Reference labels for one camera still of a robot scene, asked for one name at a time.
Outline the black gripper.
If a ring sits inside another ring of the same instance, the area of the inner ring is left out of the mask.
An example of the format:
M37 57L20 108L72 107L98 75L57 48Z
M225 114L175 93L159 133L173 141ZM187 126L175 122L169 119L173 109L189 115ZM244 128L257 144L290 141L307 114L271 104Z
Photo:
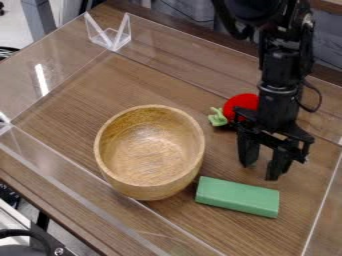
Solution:
M288 171L292 160L299 163L307 161L310 145L315 139L295 122L269 131L257 122L255 110L236 107L235 113L240 164L248 167L256 162L260 145L271 148L273 152L267 164L265 180L276 181L279 176Z

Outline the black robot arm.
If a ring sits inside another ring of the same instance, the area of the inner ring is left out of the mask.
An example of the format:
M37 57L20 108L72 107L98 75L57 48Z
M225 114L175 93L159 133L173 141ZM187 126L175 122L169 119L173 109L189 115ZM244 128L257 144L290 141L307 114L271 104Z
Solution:
M314 65L315 22L310 0L211 0L225 30L237 40L257 40L257 104L235 106L237 156L243 166L272 150L265 179L275 181L294 162L307 159L314 137L296 124L298 113L318 111L302 103Z

